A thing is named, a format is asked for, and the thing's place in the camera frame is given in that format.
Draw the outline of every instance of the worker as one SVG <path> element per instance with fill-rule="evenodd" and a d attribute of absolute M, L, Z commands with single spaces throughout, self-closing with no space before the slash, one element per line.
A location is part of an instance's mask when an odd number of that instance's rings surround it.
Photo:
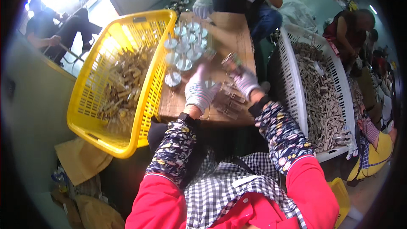
<path fill-rule="evenodd" d="M 360 135 L 359 156 L 341 161 L 341 177 L 349 186 L 356 186 L 362 179 L 377 173 L 390 159 L 397 138 L 397 129 L 390 124 L 387 134 L 379 131 L 370 117 L 357 121 Z"/>
<path fill-rule="evenodd" d="M 99 34 L 102 28 L 89 22 L 88 10 L 82 8 L 73 16 L 59 14 L 51 8 L 45 7 L 41 0 L 30 0 L 28 4 L 34 16 L 27 23 L 26 37 L 28 41 L 41 51 L 46 51 L 46 55 L 61 64 L 61 59 L 66 51 L 59 46 L 59 43 L 68 49 L 72 47 L 77 32 L 82 35 L 82 52 L 89 51 L 92 34 Z M 54 23 L 54 19 L 62 22 L 59 28 Z"/>
<path fill-rule="evenodd" d="M 168 125 L 147 167 L 126 229 L 334 227 L 339 205 L 312 145 L 288 110 L 262 92 L 255 75 L 242 72 L 234 80 L 253 104 L 249 112 L 269 152 L 220 163 L 209 153 L 200 173 L 180 187 L 197 143 L 198 119 L 220 88 L 206 87 L 206 66 L 199 65 L 185 87 L 185 109 Z M 287 177 L 287 193 L 278 173 Z"/>
<path fill-rule="evenodd" d="M 366 31 L 374 28 L 373 13 L 367 9 L 338 13 L 325 28 L 323 37 L 331 40 L 339 51 L 346 72 L 350 72 L 366 40 Z"/>
<path fill-rule="evenodd" d="M 282 15 L 275 9 L 270 8 L 266 0 L 255 0 L 253 3 L 247 0 L 196 0 L 193 12 L 202 19 L 206 19 L 213 11 L 244 13 L 250 29 L 250 35 L 254 44 L 275 32 L 281 26 Z M 267 0 L 271 5 L 280 8 L 282 0 Z"/>
<path fill-rule="evenodd" d="M 359 56 L 364 62 L 364 65 L 372 65 L 373 51 L 376 49 L 376 42 L 379 39 L 379 33 L 376 29 L 372 29 L 370 32 L 366 31 L 366 40 L 359 52 Z"/>

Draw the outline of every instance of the black wristband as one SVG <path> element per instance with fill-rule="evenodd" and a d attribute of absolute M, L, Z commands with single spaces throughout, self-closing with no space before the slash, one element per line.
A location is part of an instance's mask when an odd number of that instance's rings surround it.
<path fill-rule="evenodd" d="M 253 104 L 248 111 L 253 115 L 253 117 L 258 117 L 261 115 L 261 112 L 263 111 L 264 105 L 266 105 L 268 102 L 270 102 L 272 99 L 268 96 L 265 95 L 258 101 L 257 103 Z"/>
<path fill-rule="evenodd" d="M 183 112 L 180 113 L 178 119 L 185 121 L 185 123 L 186 123 L 188 126 L 191 126 L 191 127 L 194 128 L 194 129 L 196 129 L 196 128 L 199 126 L 199 124 L 201 124 L 201 121 L 200 121 L 200 120 L 194 120 L 194 119 L 192 119 L 192 118 L 189 116 L 189 114 L 183 113 Z"/>

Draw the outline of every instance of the white plastic basket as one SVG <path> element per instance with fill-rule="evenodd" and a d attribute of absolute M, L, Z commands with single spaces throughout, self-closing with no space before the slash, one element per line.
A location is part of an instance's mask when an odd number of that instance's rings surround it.
<path fill-rule="evenodd" d="M 278 45 L 280 50 L 280 70 L 278 74 L 284 82 L 283 89 L 279 89 L 279 98 L 285 98 L 285 105 L 292 117 L 298 122 L 301 130 L 308 137 L 307 109 L 305 103 L 304 89 L 298 70 L 297 60 L 291 46 L 292 42 L 312 43 L 313 33 L 294 24 L 284 23 L 280 29 Z M 339 105 L 342 108 L 344 123 L 355 135 L 355 121 L 348 79 L 343 69 L 341 60 L 336 56 L 328 42 L 322 36 L 314 35 L 314 46 L 323 51 L 328 59 L 328 71 L 330 71 L 338 93 Z M 317 154 L 319 162 L 329 160 L 335 156 L 348 151 L 348 147 L 340 146 Z"/>

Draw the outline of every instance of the yellow plastic basket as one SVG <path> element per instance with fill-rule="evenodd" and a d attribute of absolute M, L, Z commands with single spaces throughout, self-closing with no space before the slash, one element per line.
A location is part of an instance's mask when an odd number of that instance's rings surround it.
<path fill-rule="evenodd" d="M 158 10 L 123 16 L 111 22 L 93 45 L 75 82 L 69 101 L 67 123 L 77 135 L 99 149 L 125 159 L 137 147 L 148 145 L 150 119 L 158 117 L 161 90 L 166 70 L 164 41 L 173 34 L 177 15 L 174 11 Z M 131 137 L 108 132 L 106 120 L 98 117 L 104 101 L 103 90 L 108 81 L 108 69 L 117 61 L 121 48 L 152 46 L 159 41 L 137 104 Z"/>
<path fill-rule="evenodd" d="M 337 229 L 345 219 L 346 215 L 349 213 L 350 199 L 348 191 L 346 191 L 345 184 L 343 184 L 341 178 L 335 178 L 333 181 L 328 182 L 328 185 L 331 187 L 331 190 L 339 204 L 338 220 L 335 223 L 335 229 Z"/>

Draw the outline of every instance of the red jacket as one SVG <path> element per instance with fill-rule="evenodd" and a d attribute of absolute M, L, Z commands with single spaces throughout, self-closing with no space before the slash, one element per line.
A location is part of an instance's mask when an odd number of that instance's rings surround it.
<path fill-rule="evenodd" d="M 308 156 L 295 161 L 288 172 L 286 186 L 287 196 L 296 203 L 309 229 L 334 227 L 339 205 L 316 158 Z M 253 192 L 244 194 L 211 227 L 240 229 L 247 223 L 261 229 L 299 228 L 297 218 L 286 219 L 274 201 Z M 125 229 L 185 227 L 184 193 L 166 176 L 147 174 L 140 184 Z"/>

